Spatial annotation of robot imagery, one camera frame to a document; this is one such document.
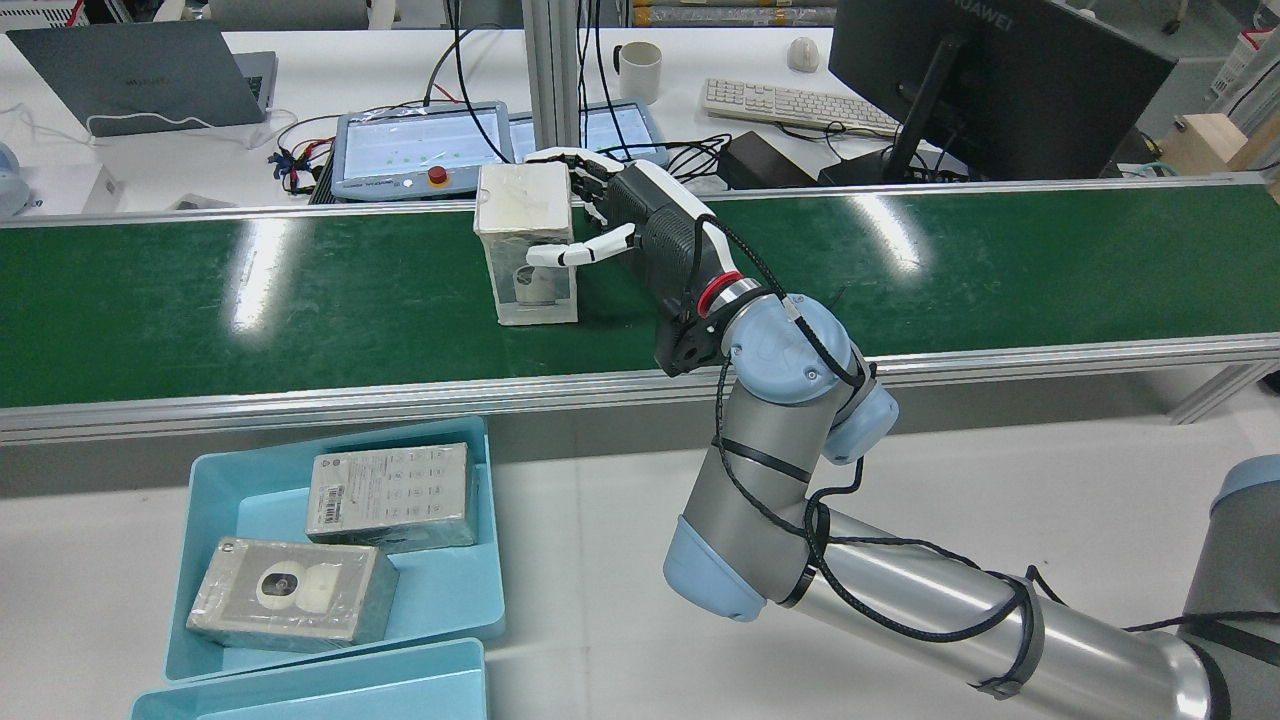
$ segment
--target barcode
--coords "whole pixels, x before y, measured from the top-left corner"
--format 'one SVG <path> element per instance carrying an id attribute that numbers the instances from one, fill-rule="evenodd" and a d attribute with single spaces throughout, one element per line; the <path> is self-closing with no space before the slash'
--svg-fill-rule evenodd
<path id="1" fill-rule="evenodd" d="M 332 525 L 342 521 L 342 491 L 343 486 L 325 488 L 320 501 L 320 523 Z"/>

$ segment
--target white table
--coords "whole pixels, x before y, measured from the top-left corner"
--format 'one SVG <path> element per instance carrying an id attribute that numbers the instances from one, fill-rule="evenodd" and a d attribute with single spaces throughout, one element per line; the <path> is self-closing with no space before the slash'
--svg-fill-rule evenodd
<path id="1" fill-rule="evenodd" d="M 653 114 L 667 140 L 698 140 L 718 132 L 756 131 L 810 174 L 836 161 L 823 142 L 804 142 L 773 127 L 710 118 L 699 105 L 708 77 L 759 81 L 788 87 L 847 92 L 826 69 L 797 73 L 786 65 L 791 40 L 808 35 L 818 46 L 829 45 L 828 28 L 759 29 L 614 29 L 602 33 L 602 49 L 611 92 L 617 97 L 617 76 L 609 68 L 617 42 L 649 40 L 663 49 L 662 94 Z M 276 32 L 227 33 L 233 53 L 273 50 L 279 55 L 275 105 L 300 118 L 390 105 L 421 97 L 426 76 L 452 42 L 449 31 L 394 32 Z M 588 99 L 600 101 L 594 45 L 589 54 Z M 502 100 L 511 111 L 530 108 L 524 35 L 520 31 L 476 31 L 463 42 L 467 88 L 474 101 Z M 439 82 L 457 95 L 452 63 Z M 83 127 L 63 106 L 8 38 L 0 38 L 0 110 L 22 102 L 41 126 L 87 137 Z M 271 124 L 282 128 L 283 115 Z M 95 146 L 33 132 L 18 113 L 0 115 L 0 142 L 9 145 L 23 165 L 101 163 L 124 183 L 120 211 L 156 211 L 184 193 L 224 200 L 237 206 L 300 205 L 271 177 L 266 158 L 274 143 L 246 150 L 257 127 L 182 131 L 99 140 Z M 292 142 L 333 133 L 333 120 L 291 132 Z M 836 147 L 854 156 L 883 142 L 841 140 Z M 723 190 L 707 181 L 704 190 Z"/>
<path id="2" fill-rule="evenodd" d="M 1258 391 L 1179 428 L 1110 377 L 900 398 L 916 432 L 877 446 L 864 489 L 833 505 L 1004 571 L 1036 562 L 1073 606 L 1116 624 L 1181 610 L 1224 473 L 1280 452 L 1280 405 Z M 984 427 L 1015 402 L 1032 424 Z M 1120 415 L 1061 421 L 1098 404 Z M 485 648 L 494 720 L 1039 717 L 796 612 L 739 624 L 667 588 L 663 553 L 710 430 L 708 404 L 490 420 L 508 609 L 507 634 Z M 122 719 L 163 684 L 187 495 L 174 486 L 191 457 L 95 445 L 78 466 L 42 470 L 83 489 L 170 487 L 0 501 L 6 720 Z M 0 478 L 31 457 L 0 448 Z M 815 483 L 847 478 L 823 464 Z"/>

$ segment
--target light blue tray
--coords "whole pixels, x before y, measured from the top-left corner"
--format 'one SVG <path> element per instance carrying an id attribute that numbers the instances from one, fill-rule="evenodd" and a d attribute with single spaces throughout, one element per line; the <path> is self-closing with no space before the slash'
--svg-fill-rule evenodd
<path id="1" fill-rule="evenodd" d="M 133 701 L 132 720 L 484 720 L 477 641 L 410 647 L 184 683 Z"/>
<path id="2" fill-rule="evenodd" d="M 308 542 L 302 529 L 311 461 L 316 455 L 451 442 L 466 442 L 471 447 L 477 542 L 471 547 L 389 556 L 399 570 L 399 583 L 381 642 L 300 653 L 221 647 L 187 630 L 191 603 L 219 538 L 242 536 Z M 493 638 L 502 634 L 504 618 L 489 439 L 480 418 L 205 455 L 191 466 L 187 534 L 165 656 L 165 678 L 172 683 L 460 637 Z"/>

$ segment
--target black power adapter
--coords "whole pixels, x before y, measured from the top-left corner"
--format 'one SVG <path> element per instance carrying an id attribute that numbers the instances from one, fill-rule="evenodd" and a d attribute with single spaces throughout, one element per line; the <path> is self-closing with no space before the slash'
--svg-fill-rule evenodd
<path id="1" fill-rule="evenodd" d="M 721 150 L 716 174 L 730 190 L 818 186 L 809 173 L 755 132 L 735 137 Z"/>

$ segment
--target wooden block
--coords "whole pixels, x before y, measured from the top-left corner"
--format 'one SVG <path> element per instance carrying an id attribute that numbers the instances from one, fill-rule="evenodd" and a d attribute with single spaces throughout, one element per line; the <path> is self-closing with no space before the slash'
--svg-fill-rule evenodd
<path id="1" fill-rule="evenodd" d="M 1262 154 L 1276 140 L 1280 140 L 1280 110 L 1271 113 L 1271 117 L 1253 131 L 1249 141 L 1240 147 L 1239 152 L 1226 165 L 1233 170 L 1244 170 L 1260 165 L 1258 159 L 1262 158 Z"/>
<path id="2" fill-rule="evenodd" d="M 1160 159 L 1183 176 L 1225 173 L 1245 142 L 1244 133 L 1221 113 L 1183 115 L 1160 142 L 1164 151 Z"/>

